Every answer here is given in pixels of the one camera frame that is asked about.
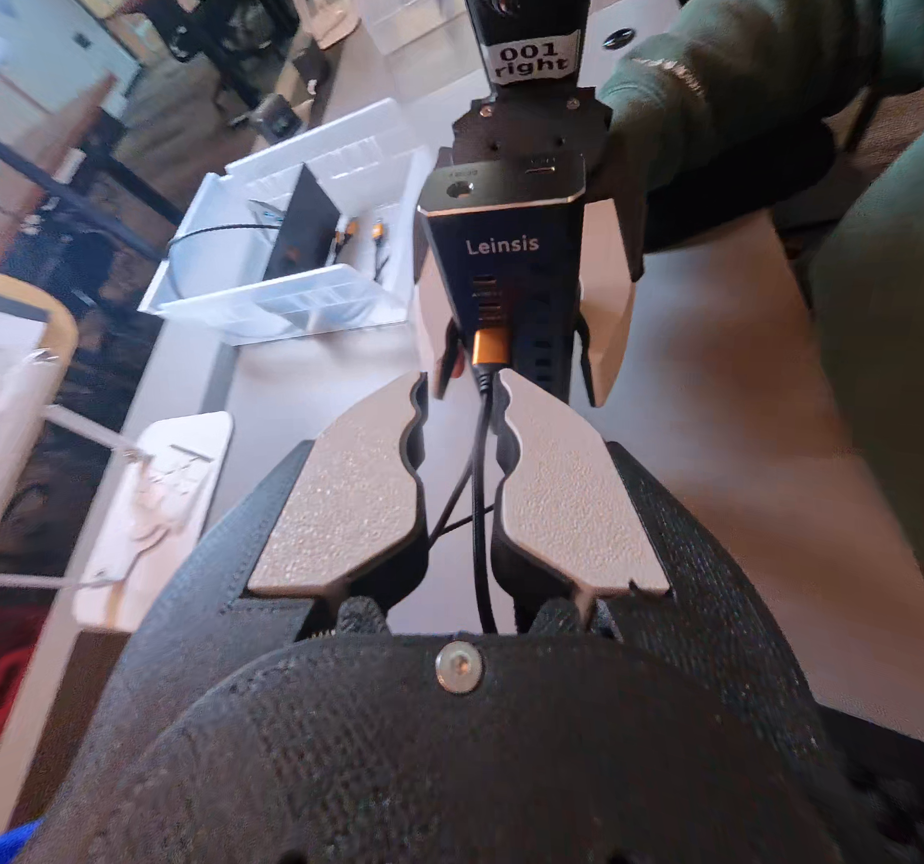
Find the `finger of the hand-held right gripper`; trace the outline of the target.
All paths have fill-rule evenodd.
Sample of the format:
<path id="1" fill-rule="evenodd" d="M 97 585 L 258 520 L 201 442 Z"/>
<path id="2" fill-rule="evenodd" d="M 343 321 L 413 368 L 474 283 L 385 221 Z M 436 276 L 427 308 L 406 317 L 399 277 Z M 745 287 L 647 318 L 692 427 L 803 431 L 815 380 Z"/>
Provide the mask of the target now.
<path id="1" fill-rule="evenodd" d="M 413 293 L 413 324 L 421 370 L 429 375 L 433 398 L 444 398 L 448 384 L 440 385 L 438 370 L 446 339 L 460 337 L 442 276 L 433 256 L 425 257 Z"/>
<path id="2" fill-rule="evenodd" d="M 590 404 L 600 408 L 625 358 L 636 296 L 612 200 L 584 206 L 579 288 L 581 371 Z"/>

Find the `black divider of clear bin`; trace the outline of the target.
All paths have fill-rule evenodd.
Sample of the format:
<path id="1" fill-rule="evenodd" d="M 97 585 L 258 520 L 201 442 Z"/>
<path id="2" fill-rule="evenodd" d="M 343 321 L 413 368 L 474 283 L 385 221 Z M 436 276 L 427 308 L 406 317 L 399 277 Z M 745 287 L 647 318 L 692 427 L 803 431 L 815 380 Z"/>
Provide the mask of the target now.
<path id="1" fill-rule="evenodd" d="M 273 243 L 264 281 L 325 266 L 341 212 L 307 165 L 295 188 Z"/>

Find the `black power adapter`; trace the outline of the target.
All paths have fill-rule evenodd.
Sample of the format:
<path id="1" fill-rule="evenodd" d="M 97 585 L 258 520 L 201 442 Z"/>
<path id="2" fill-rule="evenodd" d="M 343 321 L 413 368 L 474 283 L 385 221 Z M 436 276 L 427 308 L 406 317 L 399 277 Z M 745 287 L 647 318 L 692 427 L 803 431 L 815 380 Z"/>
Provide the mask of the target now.
<path id="1" fill-rule="evenodd" d="M 285 142 L 306 130 L 305 121 L 289 101 L 277 92 L 267 95 L 248 114 L 248 124 L 267 145 Z"/>

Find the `large black USB hub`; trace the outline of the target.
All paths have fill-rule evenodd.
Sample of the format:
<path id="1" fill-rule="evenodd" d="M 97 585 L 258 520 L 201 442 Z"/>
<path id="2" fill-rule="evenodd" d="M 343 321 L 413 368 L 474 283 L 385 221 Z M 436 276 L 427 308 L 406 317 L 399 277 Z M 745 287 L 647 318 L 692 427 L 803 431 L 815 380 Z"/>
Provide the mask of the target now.
<path id="1" fill-rule="evenodd" d="M 585 189 L 583 156 L 564 151 L 436 168 L 418 205 L 463 347 L 504 336 L 506 365 L 562 401 Z"/>

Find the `person's green sweatshirt torso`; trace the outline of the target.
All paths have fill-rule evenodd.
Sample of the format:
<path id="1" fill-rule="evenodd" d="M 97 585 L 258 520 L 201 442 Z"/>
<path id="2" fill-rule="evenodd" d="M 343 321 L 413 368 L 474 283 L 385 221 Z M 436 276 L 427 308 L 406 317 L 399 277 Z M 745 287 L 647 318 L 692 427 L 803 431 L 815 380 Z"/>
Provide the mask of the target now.
<path id="1" fill-rule="evenodd" d="M 808 277 L 837 407 L 922 560 L 922 138 L 853 204 Z"/>

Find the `red handled crate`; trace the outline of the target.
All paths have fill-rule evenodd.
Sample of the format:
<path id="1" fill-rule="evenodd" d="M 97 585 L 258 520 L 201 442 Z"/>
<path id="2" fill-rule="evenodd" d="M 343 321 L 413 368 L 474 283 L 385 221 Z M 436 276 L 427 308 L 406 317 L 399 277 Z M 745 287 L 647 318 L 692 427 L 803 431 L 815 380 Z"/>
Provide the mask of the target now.
<path id="1" fill-rule="evenodd" d="M 49 608 L 14 605 L 1 609 L 1 732 L 13 710 Z"/>

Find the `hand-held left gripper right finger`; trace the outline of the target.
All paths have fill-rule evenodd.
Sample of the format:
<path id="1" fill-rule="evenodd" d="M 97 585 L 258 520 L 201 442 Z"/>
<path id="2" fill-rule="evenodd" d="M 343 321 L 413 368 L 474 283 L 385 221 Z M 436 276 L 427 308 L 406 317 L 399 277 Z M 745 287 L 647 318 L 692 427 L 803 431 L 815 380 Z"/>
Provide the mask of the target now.
<path id="1" fill-rule="evenodd" d="M 600 599 L 670 591 L 652 536 L 601 434 L 565 402 L 510 369 L 495 376 L 491 570 L 528 626 L 563 598 L 590 620 Z"/>

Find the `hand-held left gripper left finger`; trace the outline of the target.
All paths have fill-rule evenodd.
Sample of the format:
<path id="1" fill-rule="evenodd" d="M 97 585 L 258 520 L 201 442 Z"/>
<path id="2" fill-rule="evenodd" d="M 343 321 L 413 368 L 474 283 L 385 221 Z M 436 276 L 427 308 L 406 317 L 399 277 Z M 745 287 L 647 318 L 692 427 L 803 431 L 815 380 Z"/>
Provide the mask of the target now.
<path id="1" fill-rule="evenodd" d="M 347 598 L 384 613 L 429 566 L 424 490 L 428 378 L 410 371 L 359 400 L 314 441 L 260 557 L 248 592 Z"/>

